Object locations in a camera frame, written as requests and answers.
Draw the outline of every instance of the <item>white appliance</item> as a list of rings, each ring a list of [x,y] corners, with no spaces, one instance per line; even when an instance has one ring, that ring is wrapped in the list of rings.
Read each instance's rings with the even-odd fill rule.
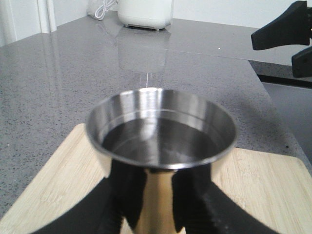
[[[174,0],[118,0],[118,17],[126,26],[162,29],[170,24]]]

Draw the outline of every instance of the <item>bamboo cutting board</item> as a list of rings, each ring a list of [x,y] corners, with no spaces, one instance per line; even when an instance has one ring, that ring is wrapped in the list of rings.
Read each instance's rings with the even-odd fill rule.
[[[84,124],[77,125],[0,221],[0,233],[27,234],[45,226],[81,201],[104,174]],[[235,148],[213,181],[275,231],[311,233],[312,178],[301,160]],[[130,233],[125,224],[122,234]]]

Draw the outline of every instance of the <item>stainless steel cup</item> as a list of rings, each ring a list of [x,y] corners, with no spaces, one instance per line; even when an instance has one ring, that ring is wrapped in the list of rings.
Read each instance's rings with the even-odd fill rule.
[[[143,88],[100,102],[86,131],[118,209],[135,234],[180,233],[234,147],[237,127],[219,105],[175,90]]]

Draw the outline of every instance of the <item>cup rim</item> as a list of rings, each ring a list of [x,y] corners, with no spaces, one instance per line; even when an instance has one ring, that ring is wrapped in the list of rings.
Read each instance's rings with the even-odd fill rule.
[[[116,98],[118,96],[134,94],[135,92],[147,92],[147,91],[178,92],[180,94],[194,96],[196,98],[199,98],[199,99],[205,101],[206,103],[213,104],[218,109],[223,111],[230,118],[230,120],[232,121],[233,127],[234,127],[234,137],[233,137],[232,142],[228,146],[226,146],[225,149],[221,150],[220,152],[218,152],[214,156],[210,156],[210,157],[203,158],[203,159],[200,159],[200,160],[197,160],[197,161],[192,161],[192,162],[166,163],[166,164],[161,163],[161,164],[158,164],[158,165],[151,165],[151,164],[148,164],[148,163],[145,163],[145,162],[140,162],[140,161],[137,161],[137,160],[134,160],[134,159],[123,157],[121,155],[115,154],[115,153],[105,149],[104,147],[102,147],[101,144],[99,144],[94,139],[94,137],[92,136],[91,130],[90,130],[90,124],[91,124],[90,120],[91,120],[92,112],[97,107],[107,103],[111,99]],[[112,159],[115,159],[117,161],[120,161],[120,162],[123,162],[123,163],[126,163],[126,164],[130,164],[130,165],[133,165],[133,166],[144,167],[144,168],[154,168],[154,169],[168,169],[168,170],[185,169],[185,168],[191,168],[191,167],[196,167],[196,166],[201,166],[201,165],[213,163],[213,162],[217,161],[218,159],[226,156],[235,147],[235,145],[237,143],[237,139],[238,139],[238,127],[237,127],[236,121],[234,120],[232,115],[230,115],[230,113],[223,106],[221,106],[220,104],[218,104],[216,102],[213,102],[213,101],[210,101],[210,100],[208,100],[206,98],[203,98],[201,96],[188,93],[188,92],[184,92],[184,91],[181,92],[181,91],[173,90],[173,89],[163,89],[163,88],[155,88],[155,87],[141,88],[141,89],[136,89],[136,90],[128,90],[128,91],[124,91],[124,92],[121,92],[121,93],[119,93],[117,95],[113,95],[111,97],[107,97],[107,98],[101,100],[100,102],[98,102],[97,104],[95,104],[93,106],[93,108],[91,109],[89,115],[87,116],[86,124],[85,124],[85,130],[86,130],[88,139],[91,142],[91,144],[103,156],[108,156],[108,157],[110,157]]]

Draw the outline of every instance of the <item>granite countertop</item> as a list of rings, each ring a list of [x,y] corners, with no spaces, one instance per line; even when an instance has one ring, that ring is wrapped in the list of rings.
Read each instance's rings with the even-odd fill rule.
[[[254,30],[174,19],[156,32],[109,13],[0,47],[0,217],[95,103],[147,86],[220,103],[238,123],[238,147],[296,156],[311,173],[248,61],[289,65],[305,47],[256,52]]]

